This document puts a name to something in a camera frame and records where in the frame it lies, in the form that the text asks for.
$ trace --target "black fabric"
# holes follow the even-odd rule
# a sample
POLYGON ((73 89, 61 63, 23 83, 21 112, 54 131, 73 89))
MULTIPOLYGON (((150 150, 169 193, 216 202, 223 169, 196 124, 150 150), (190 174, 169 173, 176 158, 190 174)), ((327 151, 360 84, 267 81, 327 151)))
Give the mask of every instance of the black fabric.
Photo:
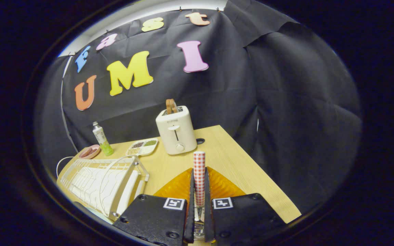
POLYGON ((362 124, 355 84, 333 50, 297 23, 247 52, 260 122, 252 156, 304 213, 329 198, 352 166, 362 124))
MULTIPOLYGON (((243 149, 252 150, 258 117, 252 67, 238 33, 223 13, 199 9, 159 13, 111 30, 88 45, 91 49, 83 69, 77 73, 77 64, 71 61, 64 77, 64 112, 77 148, 96 142, 92 133, 94 121, 104 128, 110 143, 159 136, 155 118, 165 109, 165 99, 174 98, 177 105, 188 107, 194 129, 221 125, 243 149), (211 24, 192 24, 185 17, 192 12, 206 14, 211 24), (164 19, 164 27, 142 32, 142 23, 155 17, 164 19), (114 44, 97 52, 95 47, 112 33, 118 33, 114 44), (201 42, 200 54, 209 68, 185 73, 184 55, 176 45, 192 40, 201 42), (117 60, 127 66, 135 53, 144 50, 150 52, 147 67, 154 82, 129 90, 123 88, 121 94, 110 96, 110 73, 106 67, 117 60), (92 75, 97 75, 94 102, 80 111, 74 88, 92 75)), ((86 85, 83 93, 83 98, 87 98, 86 85)))
POLYGON ((264 34, 278 31, 286 22, 296 22, 285 14, 253 0, 229 0, 224 9, 247 46, 264 34))
POLYGON ((68 59, 69 56, 59 57, 50 65, 35 104, 34 136, 39 156, 53 176, 56 176, 59 160, 77 154, 67 137, 60 107, 61 84, 68 59))

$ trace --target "toaster lever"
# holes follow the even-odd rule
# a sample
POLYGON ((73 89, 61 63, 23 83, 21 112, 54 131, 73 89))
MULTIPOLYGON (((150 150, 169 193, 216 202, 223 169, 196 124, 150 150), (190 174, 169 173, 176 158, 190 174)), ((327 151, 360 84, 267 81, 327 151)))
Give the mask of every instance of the toaster lever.
POLYGON ((175 130, 177 130, 179 127, 180 127, 180 126, 170 126, 170 127, 168 128, 168 130, 170 130, 170 131, 175 131, 175 130))

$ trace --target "pink letter i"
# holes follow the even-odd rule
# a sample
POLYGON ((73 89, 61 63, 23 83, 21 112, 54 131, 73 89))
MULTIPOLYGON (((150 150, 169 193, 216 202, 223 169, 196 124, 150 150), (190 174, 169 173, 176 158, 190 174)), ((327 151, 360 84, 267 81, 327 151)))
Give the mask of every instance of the pink letter i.
POLYGON ((183 71, 186 73, 203 71, 209 68, 207 63, 204 63, 201 59, 198 46, 201 43, 199 41, 186 41, 178 43, 177 47, 182 48, 185 56, 186 66, 183 67, 183 71))

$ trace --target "pink bowl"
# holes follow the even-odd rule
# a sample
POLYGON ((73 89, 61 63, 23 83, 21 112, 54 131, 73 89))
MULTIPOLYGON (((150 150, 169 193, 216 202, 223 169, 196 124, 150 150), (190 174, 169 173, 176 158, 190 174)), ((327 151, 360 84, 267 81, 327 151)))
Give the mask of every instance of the pink bowl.
POLYGON ((87 147, 85 150, 83 150, 82 152, 80 152, 80 154, 78 155, 79 159, 92 159, 94 156, 98 155, 98 153, 100 153, 100 145, 92 145, 87 147), (81 157, 83 156, 86 152, 89 151, 89 149, 94 150, 94 152, 92 152, 92 154, 85 156, 85 157, 81 157))

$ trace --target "checkered pattern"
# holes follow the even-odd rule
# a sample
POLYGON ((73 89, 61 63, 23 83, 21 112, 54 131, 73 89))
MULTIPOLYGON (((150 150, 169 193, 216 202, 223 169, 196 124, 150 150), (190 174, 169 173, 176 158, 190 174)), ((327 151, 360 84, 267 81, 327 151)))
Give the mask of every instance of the checkered pattern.
POLYGON ((194 152, 194 188, 196 205, 205 205, 205 155, 203 151, 194 152))

